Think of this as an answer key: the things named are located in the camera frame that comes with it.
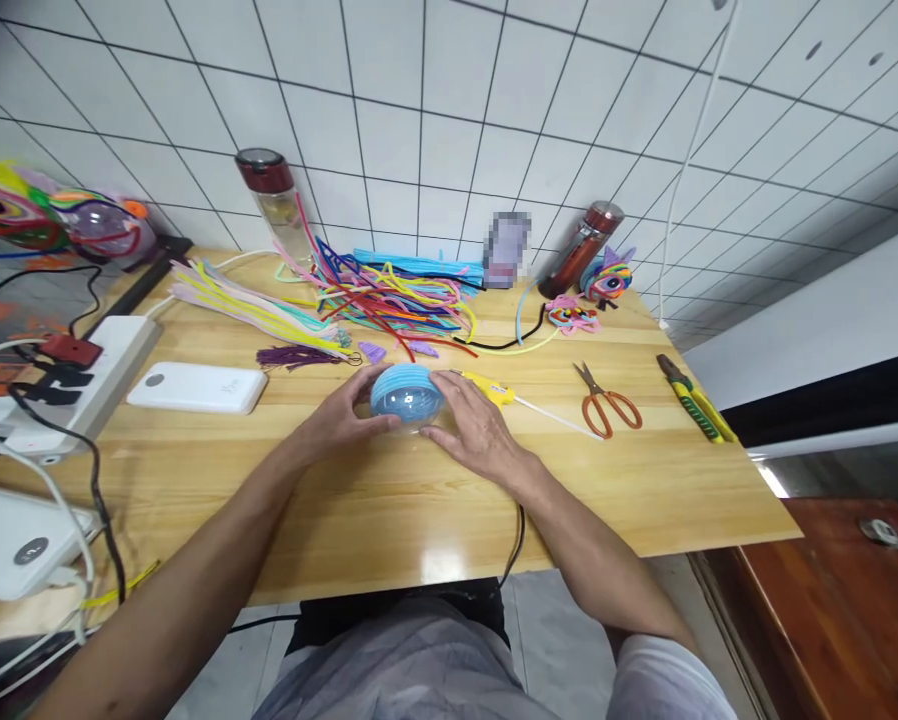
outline red thermos bottle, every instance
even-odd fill
[[[618,205],[606,200],[597,200],[590,205],[569,242],[546,268],[539,282],[539,292],[543,297],[552,300],[579,282],[582,271],[595,259],[625,218]]]

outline blue pipe cleaner ball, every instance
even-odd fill
[[[429,368],[413,363],[385,370],[376,379],[369,397],[373,416],[398,415],[408,429],[431,423],[442,404],[442,393],[429,379]]]

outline person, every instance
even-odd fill
[[[306,469],[398,426],[394,416],[360,419],[354,411],[386,367],[356,372],[269,453],[74,655],[31,717],[165,717],[246,604]],[[607,717],[735,717],[686,623],[635,553],[513,439],[471,381],[451,372],[433,372],[432,380],[458,434],[436,426],[421,434],[525,508],[573,599],[616,641]],[[434,597],[403,599],[284,662],[291,669],[254,718],[554,717],[522,690],[500,635]]]

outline wooden cabinet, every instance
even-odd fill
[[[898,505],[785,505],[804,539],[705,553],[779,717],[898,718],[898,549],[859,528],[880,518],[898,533]]]

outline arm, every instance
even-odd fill
[[[398,424],[394,416],[360,420],[353,412],[386,367],[357,372],[269,453],[76,654],[32,718],[165,717],[246,604],[306,468]]]
[[[513,439],[499,408],[460,375],[437,372],[432,380],[460,430],[456,436],[430,426],[422,433],[525,507],[583,612],[607,629],[670,638],[698,655],[688,626],[643,562]]]

